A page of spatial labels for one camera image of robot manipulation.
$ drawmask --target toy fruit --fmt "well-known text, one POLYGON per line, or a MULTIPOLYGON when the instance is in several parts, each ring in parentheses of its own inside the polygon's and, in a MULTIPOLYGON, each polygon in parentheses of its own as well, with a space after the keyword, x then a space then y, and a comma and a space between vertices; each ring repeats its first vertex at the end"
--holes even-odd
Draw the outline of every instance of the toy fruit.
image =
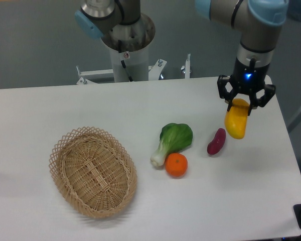
POLYGON ((234 99, 231 109, 225 115, 225 128, 231 137, 242 139, 245 136, 249 104, 243 99, 234 99))
POLYGON ((166 171, 173 177, 180 177, 186 173, 187 159, 180 153, 171 153, 165 162, 166 171))
POLYGON ((217 130, 214 139, 207 146, 207 153, 210 155, 217 154, 224 146, 226 132, 223 128, 217 130))

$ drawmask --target yellow bell pepper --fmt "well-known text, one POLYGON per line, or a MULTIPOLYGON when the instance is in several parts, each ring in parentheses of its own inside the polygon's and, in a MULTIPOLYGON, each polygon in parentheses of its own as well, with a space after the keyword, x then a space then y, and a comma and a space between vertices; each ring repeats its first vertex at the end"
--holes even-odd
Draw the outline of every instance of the yellow bell pepper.
POLYGON ((235 139, 245 136, 249 104, 243 99, 234 99, 231 109, 226 112, 224 125, 228 134, 235 139))

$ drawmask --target purple sweet potato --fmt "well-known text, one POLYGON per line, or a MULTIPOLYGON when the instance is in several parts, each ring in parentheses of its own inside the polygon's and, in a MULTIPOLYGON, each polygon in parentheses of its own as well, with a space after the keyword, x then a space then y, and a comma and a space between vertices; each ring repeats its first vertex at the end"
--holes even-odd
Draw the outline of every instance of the purple sweet potato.
POLYGON ((217 130, 214 139, 207 146, 207 153, 215 155, 224 146, 226 140, 226 132, 223 128, 217 130))

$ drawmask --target woven basket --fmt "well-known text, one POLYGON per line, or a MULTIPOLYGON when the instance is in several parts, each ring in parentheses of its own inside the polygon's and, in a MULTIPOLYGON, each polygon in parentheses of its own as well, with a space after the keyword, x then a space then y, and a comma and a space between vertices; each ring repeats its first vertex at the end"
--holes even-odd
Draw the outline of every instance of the woven basket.
POLYGON ((88 217, 120 212, 136 190, 129 154, 101 129, 83 127, 63 136, 50 155, 49 168, 65 200, 88 217))

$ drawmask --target table surface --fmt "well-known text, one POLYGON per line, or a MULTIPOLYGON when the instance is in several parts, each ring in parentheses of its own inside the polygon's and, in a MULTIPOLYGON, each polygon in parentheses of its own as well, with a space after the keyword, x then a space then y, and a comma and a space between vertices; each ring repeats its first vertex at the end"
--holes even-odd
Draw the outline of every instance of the table surface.
POLYGON ((301 176, 276 97, 248 118, 242 140, 207 144, 224 126, 217 77, 0 90, 0 240, 248 240, 301 233, 293 205, 301 176), (189 168, 172 179, 149 157, 167 123, 194 132, 189 168), (90 219, 59 194, 49 155, 83 126, 104 129, 131 155, 138 175, 119 215, 90 219))

